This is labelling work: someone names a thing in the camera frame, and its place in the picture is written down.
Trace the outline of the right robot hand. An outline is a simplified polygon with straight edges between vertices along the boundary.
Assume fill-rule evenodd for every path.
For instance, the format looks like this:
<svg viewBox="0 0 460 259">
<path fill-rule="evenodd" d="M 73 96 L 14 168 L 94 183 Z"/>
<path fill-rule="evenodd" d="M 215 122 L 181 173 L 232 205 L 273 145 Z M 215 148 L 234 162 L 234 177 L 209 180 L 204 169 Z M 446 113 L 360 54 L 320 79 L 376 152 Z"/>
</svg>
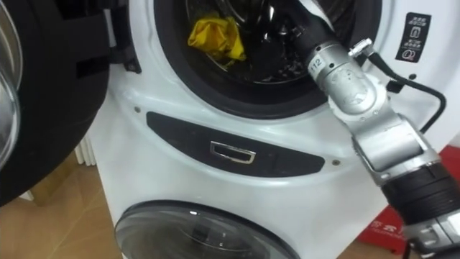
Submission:
<svg viewBox="0 0 460 259">
<path fill-rule="evenodd" d="M 330 21 L 317 1 L 281 0 L 275 4 L 293 26 L 293 44 L 304 61 L 320 45 L 337 41 Z"/>
</svg>

